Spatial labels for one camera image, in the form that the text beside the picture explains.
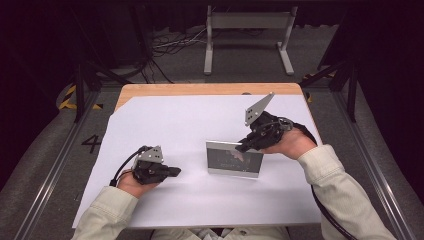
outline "white metal stand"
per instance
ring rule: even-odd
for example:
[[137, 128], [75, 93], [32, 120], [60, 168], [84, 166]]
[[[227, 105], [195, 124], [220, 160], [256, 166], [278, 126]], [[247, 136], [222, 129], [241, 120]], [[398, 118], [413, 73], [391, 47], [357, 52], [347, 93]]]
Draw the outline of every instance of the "white metal stand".
[[283, 41], [278, 42], [278, 51], [287, 75], [293, 75], [293, 67], [287, 54], [287, 44], [289, 42], [294, 19], [296, 18], [297, 7], [292, 7], [291, 12], [260, 13], [260, 12], [212, 12], [211, 6], [208, 6], [207, 13], [207, 44], [205, 56], [205, 75], [212, 74], [213, 57], [213, 28], [284, 28]]

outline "beige jacket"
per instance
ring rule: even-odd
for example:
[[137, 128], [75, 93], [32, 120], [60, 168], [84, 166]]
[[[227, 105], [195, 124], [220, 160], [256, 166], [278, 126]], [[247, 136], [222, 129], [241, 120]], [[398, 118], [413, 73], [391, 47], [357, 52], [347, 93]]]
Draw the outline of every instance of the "beige jacket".
[[[316, 147], [298, 159], [306, 180], [337, 222], [357, 239], [395, 239], [383, 225], [362, 187], [347, 174], [330, 145]], [[81, 217], [73, 239], [115, 239], [127, 226], [138, 199], [105, 187]], [[325, 239], [344, 237], [322, 217]], [[156, 230], [153, 240], [216, 240], [213, 232], [199, 238], [188, 229]], [[235, 228], [226, 240], [288, 240], [284, 227]]]

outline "wooden table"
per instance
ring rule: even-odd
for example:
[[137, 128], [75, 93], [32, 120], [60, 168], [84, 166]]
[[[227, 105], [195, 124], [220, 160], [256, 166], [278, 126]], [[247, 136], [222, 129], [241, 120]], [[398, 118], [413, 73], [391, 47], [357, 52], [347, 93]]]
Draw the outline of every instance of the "wooden table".
[[74, 224], [96, 198], [102, 184], [108, 182], [122, 164], [117, 159], [125, 159], [128, 153], [143, 144], [161, 145], [166, 151], [165, 164], [179, 167], [182, 172], [178, 178], [167, 179], [143, 197], [134, 210], [129, 227], [156, 229], [319, 223], [321, 214], [302, 168], [283, 155], [264, 156], [258, 178], [223, 176], [207, 171], [207, 140], [236, 142], [249, 132], [243, 124], [244, 107], [253, 104], [254, 99], [261, 99], [261, 96], [241, 94], [267, 95], [269, 92], [276, 96], [267, 110], [278, 116], [286, 114], [297, 119], [320, 139], [297, 84], [124, 86], [116, 106], [119, 111], [109, 119], [102, 148]]
[[122, 88], [115, 111], [132, 97], [177, 95], [237, 95], [243, 93], [302, 95], [296, 83], [129, 84]]

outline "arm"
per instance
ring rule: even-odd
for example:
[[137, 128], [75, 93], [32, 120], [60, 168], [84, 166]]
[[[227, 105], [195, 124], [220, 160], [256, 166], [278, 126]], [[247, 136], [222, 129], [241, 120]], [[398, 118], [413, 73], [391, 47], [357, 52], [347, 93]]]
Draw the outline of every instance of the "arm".
[[128, 225], [138, 200], [158, 184], [139, 184], [129, 171], [118, 186], [104, 187], [82, 215], [72, 239], [116, 239]]
[[[297, 159], [320, 202], [357, 239], [394, 239], [365, 191], [344, 171], [331, 146], [317, 147], [298, 129], [293, 129], [284, 133], [278, 144], [264, 149], [263, 153], [282, 153]], [[344, 239], [324, 217], [321, 226], [325, 239]]]

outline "human hand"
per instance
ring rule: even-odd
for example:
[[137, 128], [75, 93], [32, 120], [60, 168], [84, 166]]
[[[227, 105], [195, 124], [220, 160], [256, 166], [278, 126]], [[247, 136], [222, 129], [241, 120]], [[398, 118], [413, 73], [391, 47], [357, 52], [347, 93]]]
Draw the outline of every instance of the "human hand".
[[142, 185], [138, 183], [137, 180], [134, 179], [131, 173], [132, 173], [131, 169], [122, 171], [117, 188], [133, 195], [136, 198], [140, 198], [146, 192], [150, 191], [151, 189], [159, 185], [159, 183]]
[[262, 153], [281, 153], [285, 156], [297, 160], [307, 151], [315, 148], [317, 145], [307, 136], [305, 136], [302, 131], [297, 128], [285, 132], [281, 137], [281, 140], [268, 148], [262, 149]]

